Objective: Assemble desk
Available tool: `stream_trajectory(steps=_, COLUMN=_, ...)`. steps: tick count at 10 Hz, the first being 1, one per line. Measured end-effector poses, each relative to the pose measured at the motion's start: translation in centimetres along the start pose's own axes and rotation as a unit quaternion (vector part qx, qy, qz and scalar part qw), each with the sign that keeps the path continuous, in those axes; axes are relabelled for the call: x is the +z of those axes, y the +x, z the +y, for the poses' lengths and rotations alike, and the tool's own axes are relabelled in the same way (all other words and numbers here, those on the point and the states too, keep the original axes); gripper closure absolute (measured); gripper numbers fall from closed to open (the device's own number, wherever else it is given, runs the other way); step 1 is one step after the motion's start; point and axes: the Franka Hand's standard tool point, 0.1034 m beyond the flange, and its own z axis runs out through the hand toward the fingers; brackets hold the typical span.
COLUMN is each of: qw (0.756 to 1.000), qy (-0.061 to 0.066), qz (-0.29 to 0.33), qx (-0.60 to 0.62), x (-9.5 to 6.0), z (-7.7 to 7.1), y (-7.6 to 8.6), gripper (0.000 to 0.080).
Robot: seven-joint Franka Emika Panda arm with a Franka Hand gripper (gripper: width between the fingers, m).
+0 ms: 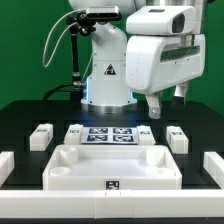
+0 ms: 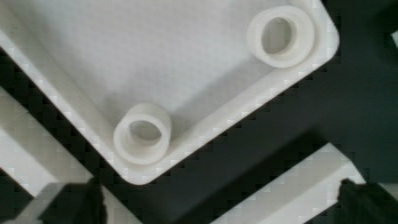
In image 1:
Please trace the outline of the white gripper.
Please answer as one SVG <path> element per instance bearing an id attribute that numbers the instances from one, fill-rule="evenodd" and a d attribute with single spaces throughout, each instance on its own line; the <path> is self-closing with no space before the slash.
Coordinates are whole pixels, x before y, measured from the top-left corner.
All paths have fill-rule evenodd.
<path id="1" fill-rule="evenodd" d="M 152 119 L 160 119 L 162 110 L 160 94 L 155 92 L 178 84 L 172 106 L 181 108 L 187 81 L 203 73 L 205 36 L 194 32 L 196 24 L 194 6 L 176 5 L 144 6 L 126 21 L 131 35 L 126 51 L 126 83 L 131 91 L 148 95 Z"/>

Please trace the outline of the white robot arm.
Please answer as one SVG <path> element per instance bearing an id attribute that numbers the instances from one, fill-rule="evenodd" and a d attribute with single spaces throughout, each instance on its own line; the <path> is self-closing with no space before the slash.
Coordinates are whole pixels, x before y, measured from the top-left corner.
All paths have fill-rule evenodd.
<path id="1" fill-rule="evenodd" d="M 68 0 L 82 35 L 92 37 L 92 72 L 85 108 L 117 112 L 143 94 L 149 117 L 161 117 L 161 92 L 185 104 L 189 81 L 205 65 L 203 23 L 213 0 Z"/>

